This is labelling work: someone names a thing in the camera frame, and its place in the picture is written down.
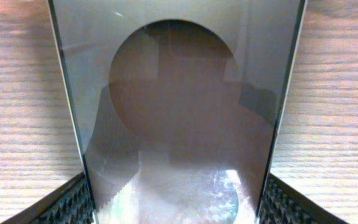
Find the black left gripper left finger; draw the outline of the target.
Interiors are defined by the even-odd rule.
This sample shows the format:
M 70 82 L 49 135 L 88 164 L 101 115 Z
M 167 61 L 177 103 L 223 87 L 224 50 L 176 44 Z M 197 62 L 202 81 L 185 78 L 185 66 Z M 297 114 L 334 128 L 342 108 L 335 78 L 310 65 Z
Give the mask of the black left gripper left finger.
M 91 224 L 93 201 L 84 173 L 2 224 Z

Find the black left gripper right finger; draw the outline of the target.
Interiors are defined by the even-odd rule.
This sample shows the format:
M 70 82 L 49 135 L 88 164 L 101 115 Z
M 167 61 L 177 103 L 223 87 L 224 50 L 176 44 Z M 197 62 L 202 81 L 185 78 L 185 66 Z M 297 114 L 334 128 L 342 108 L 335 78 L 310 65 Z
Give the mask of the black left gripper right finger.
M 261 197 L 258 224 L 347 224 L 269 174 Z

